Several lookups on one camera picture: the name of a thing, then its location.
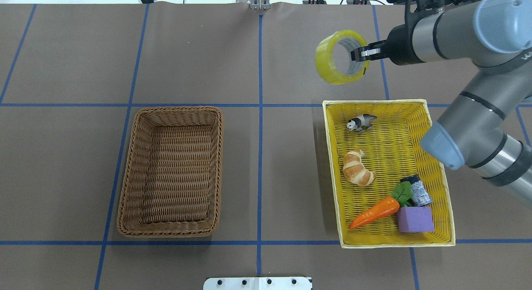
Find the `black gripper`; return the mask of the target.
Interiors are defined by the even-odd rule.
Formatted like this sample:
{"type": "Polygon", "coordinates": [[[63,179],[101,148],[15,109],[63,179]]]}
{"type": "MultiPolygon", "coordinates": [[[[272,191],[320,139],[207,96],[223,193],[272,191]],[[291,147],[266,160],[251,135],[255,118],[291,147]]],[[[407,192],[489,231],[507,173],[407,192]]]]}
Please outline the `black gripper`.
{"type": "Polygon", "coordinates": [[[352,61],[379,60],[388,57],[385,44],[387,40],[373,42],[364,47],[358,47],[351,51],[352,61]]]}

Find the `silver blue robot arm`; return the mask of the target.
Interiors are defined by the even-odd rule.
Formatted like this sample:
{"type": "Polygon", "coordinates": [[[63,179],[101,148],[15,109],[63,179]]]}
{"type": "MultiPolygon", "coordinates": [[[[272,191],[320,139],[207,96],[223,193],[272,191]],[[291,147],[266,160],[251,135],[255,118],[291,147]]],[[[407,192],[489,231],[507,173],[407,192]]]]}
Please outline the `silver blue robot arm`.
{"type": "Polygon", "coordinates": [[[531,0],[389,0],[404,23],[385,40],[350,50],[352,61],[387,59],[423,91],[456,95],[421,139],[452,170],[473,169],[493,186],[531,203],[531,147],[500,128],[531,101],[531,0]]]}

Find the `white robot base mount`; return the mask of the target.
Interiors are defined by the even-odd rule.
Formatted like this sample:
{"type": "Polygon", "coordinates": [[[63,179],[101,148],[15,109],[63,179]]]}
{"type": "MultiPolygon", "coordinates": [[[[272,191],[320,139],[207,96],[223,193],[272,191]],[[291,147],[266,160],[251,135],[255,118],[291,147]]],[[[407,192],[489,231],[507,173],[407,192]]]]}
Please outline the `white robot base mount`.
{"type": "Polygon", "coordinates": [[[204,290],[313,290],[310,277],[208,278],[204,290]]]}

